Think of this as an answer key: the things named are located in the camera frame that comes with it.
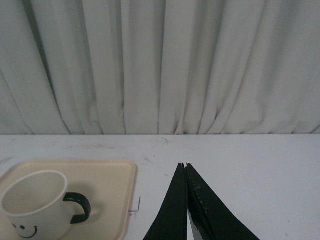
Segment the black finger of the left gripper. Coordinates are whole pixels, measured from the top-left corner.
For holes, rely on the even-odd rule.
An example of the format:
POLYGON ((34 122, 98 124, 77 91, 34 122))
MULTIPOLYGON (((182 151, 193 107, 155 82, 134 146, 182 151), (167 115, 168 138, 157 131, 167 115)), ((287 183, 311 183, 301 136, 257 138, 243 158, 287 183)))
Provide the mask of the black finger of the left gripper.
POLYGON ((188 233, 188 184, 185 166, 179 163, 160 210, 145 240, 186 240, 188 233))
POLYGON ((258 239, 227 208, 190 163, 185 168, 185 174, 189 218, 195 240, 258 239))

